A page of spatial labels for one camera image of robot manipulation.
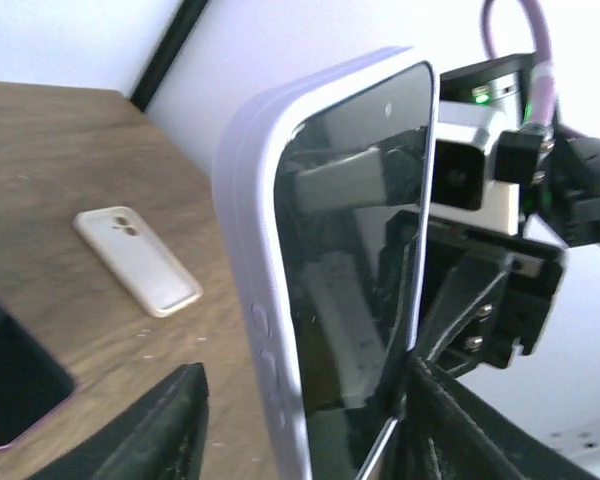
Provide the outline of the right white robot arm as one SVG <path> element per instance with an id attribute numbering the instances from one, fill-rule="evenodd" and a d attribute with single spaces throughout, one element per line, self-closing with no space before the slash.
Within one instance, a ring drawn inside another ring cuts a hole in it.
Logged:
<path id="1" fill-rule="evenodd" d="M 521 213 L 538 215 L 566 247 L 600 244 L 600 139 L 575 137 L 557 121 L 549 138 L 506 132 L 496 174 L 522 189 Z M 505 369 L 528 356 L 561 283 L 560 247 L 465 223 L 430 225 L 425 316 L 418 350 L 458 377 L 480 364 Z"/>

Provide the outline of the cream pink phone case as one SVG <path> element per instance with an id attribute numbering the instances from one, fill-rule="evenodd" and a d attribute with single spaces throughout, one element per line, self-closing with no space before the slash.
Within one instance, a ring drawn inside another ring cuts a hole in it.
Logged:
<path id="1" fill-rule="evenodd" d="M 152 317 L 168 317 L 202 297 L 200 283 L 133 209 L 113 206 L 83 211 L 73 225 Z"/>

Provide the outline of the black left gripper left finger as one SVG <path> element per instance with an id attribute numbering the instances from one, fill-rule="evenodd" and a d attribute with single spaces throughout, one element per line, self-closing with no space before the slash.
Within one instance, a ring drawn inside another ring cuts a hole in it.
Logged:
<path id="1" fill-rule="evenodd" d="M 198 479 L 208 420 L 204 366 L 181 365 L 101 430 L 31 478 Z"/>

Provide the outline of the black enclosure frame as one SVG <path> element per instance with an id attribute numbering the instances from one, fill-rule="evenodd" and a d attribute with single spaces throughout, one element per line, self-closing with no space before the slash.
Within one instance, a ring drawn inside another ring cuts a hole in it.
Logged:
<path id="1" fill-rule="evenodd" d="M 151 104 L 208 3 L 209 0 L 180 2 L 129 98 L 139 111 L 145 112 Z"/>

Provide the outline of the black phone pink edge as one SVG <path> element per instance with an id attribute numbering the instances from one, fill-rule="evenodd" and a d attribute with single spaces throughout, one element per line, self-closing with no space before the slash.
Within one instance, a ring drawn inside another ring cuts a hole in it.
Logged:
<path id="1" fill-rule="evenodd" d="M 0 305 L 0 450 L 74 393 L 71 374 Z"/>

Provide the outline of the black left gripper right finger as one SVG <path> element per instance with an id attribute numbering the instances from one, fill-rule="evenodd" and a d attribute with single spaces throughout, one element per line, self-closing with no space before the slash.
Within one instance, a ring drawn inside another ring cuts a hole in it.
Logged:
<path id="1" fill-rule="evenodd" d="M 381 479 L 593 479 L 526 434 L 435 363 L 405 357 L 396 374 L 396 431 Z"/>

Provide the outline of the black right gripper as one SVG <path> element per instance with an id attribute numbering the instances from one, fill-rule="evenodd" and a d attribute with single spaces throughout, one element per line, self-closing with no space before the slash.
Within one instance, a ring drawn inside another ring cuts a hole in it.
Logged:
<path id="1" fill-rule="evenodd" d="M 565 270 L 562 248 L 429 225 L 419 357 L 447 373 L 506 369 L 535 350 Z"/>

